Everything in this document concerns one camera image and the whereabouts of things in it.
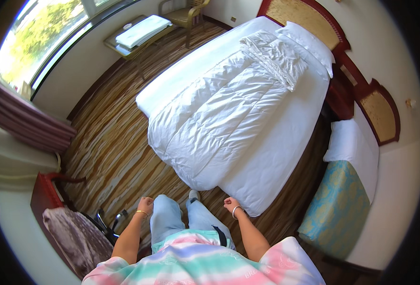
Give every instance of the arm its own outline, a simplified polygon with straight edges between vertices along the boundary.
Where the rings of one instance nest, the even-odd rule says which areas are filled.
[[[230,214],[232,214],[232,211],[236,206],[240,206],[240,203],[236,199],[229,197],[224,200],[224,208],[226,208]],[[248,215],[241,208],[237,208],[234,215],[239,221],[241,238],[248,258],[252,261],[259,262],[261,257],[270,248],[268,241],[260,231],[256,229],[248,218]]]
[[[153,211],[153,199],[142,197],[139,202],[138,210],[151,214]],[[112,257],[118,256],[126,260],[129,264],[137,262],[137,252],[139,251],[140,226],[142,220],[146,219],[146,214],[136,212],[129,222],[129,225],[116,240],[113,247]]]

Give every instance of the purple velvet cloth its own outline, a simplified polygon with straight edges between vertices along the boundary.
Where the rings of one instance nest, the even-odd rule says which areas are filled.
[[[60,207],[46,209],[42,218],[80,279],[96,268],[99,262],[111,257],[112,244],[83,214]]]
[[[45,114],[0,83],[0,127],[43,151],[63,153],[76,129]]]

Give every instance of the tie-dye shirt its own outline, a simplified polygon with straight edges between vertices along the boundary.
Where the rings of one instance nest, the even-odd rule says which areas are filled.
[[[222,247],[205,233],[185,230],[153,255],[129,265],[120,257],[101,262],[82,285],[325,284],[294,237],[272,246],[259,262]]]

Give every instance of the silver bangle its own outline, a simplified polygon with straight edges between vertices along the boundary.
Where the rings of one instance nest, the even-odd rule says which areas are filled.
[[[241,206],[236,206],[233,210],[232,210],[232,217],[234,218],[234,219],[236,219],[236,220],[238,220],[237,218],[236,218],[236,216],[235,216],[235,213],[236,213],[236,209],[237,208],[240,208],[240,209],[242,209],[243,210],[243,208],[241,208]]]

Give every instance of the black strap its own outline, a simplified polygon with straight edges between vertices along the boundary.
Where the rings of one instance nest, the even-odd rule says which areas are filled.
[[[218,232],[219,242],[221,243],[221,246],[227,247],[226,235],[219,229],[219,227],[213,226],[213,228]]]

